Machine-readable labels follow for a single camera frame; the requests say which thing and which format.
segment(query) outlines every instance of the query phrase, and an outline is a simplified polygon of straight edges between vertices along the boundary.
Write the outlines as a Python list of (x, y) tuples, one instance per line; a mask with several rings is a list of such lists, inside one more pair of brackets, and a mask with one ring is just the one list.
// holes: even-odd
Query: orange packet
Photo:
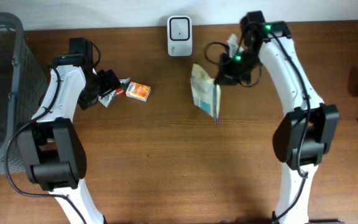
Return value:
[(130, 82), (127, 91), (125, 94), (128, 97), (135, 98), (138, 100), (142, 100), (146, 102), (147, 97), (149, 97), (149, 93), (151, 91), (151, 87), (147, 85), (142, 85), (136, 82)]

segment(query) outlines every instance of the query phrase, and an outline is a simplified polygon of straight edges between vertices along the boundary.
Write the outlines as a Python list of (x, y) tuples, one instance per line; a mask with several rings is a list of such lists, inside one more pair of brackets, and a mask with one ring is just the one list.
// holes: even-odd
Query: wooden table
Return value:
[[(358, 223), (358, 21), (290, 23), (310, 82), (341, 120), (313, 181), (312, 219)], [(263, 69), (253, 88), (223, 86), (219, 124), (193, 105), (191, 66), (215, 75), (204, 46), (239, 34), (237, 25), (196, 26), (191, 57), (167, 54), (166, 28), (26, 32), (46, 68), (68, 52), (70, 37), (86, 37), (102, 51), (98, 69), (151, 86), (146, 103), (115, 99), (105, 108), (77, 108), (74, 125), (85, 148), (86, 183), (109, 223), (217, 223), (269, 218), (280, 191), (280, 163), (272, 136), (283, 114)], [(221, 49), (211, 49), (218, 59)], [(14, 180), (41, 192), (25, 174)], [(54, 199), (16, 194), (0, 176), (0, 223), (68, 223)]]

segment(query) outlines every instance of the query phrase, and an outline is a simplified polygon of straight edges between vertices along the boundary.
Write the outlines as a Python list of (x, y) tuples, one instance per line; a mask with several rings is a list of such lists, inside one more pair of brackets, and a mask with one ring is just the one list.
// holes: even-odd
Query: white wall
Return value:
[(25, 30), (163, 26), (172, 14), (194, 25), (234, 24), (248, 11), (267, 21), (358, 19), (358, 0), (0, 0)]

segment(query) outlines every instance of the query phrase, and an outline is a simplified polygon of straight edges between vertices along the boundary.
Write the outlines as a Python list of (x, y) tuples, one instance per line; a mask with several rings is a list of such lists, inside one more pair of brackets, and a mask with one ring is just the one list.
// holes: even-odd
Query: wooden tabletop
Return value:
[[(311, 84), (341, 114), (313, 181), (309, 216), (358, 223), (358, 21), (289, 26)], [(192, 64), (215, 76), (218, 68), (204, 59), (203, 48), (231, 33), (239, 34), (237, 25), (194, 27), (193, 55), (182, 58), (167, 54), (165, 27), (25, 33), (43, 68), (68, 52), (70, 37), (86, 37), (102, 52), (98, 69), (151, 86), (146, 103), (121, 96), (108, 108), (77, 107), (75, 113), (86, 183), (109, 223), (270, 218), (281, 180), (272, 136), (283, 113), (269, 73), (263, 69), (253, 88), (222, 86), (219, 124), (191, 97)], [(217, 60), (221, 51), (213, 48), (210, 55)], [(42, 192), (25, 174), (13, 176), (23, 190)], [(68, 220), (56, 200), (18, 195), (0, 175), (0, 223)]]

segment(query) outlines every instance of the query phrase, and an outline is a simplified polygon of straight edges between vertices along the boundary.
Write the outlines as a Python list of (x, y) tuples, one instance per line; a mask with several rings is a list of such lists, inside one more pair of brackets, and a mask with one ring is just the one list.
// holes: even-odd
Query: gray plastic bin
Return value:
[[(47, 79), (24, 41), (23, 26), (13, 14), (0, 13), (0, 174), (6, 144), (19, 123), (26, 122), (38, 109), (46, 92)], [(9, 170), (24, 167), (17, 144), (12, 145)]]

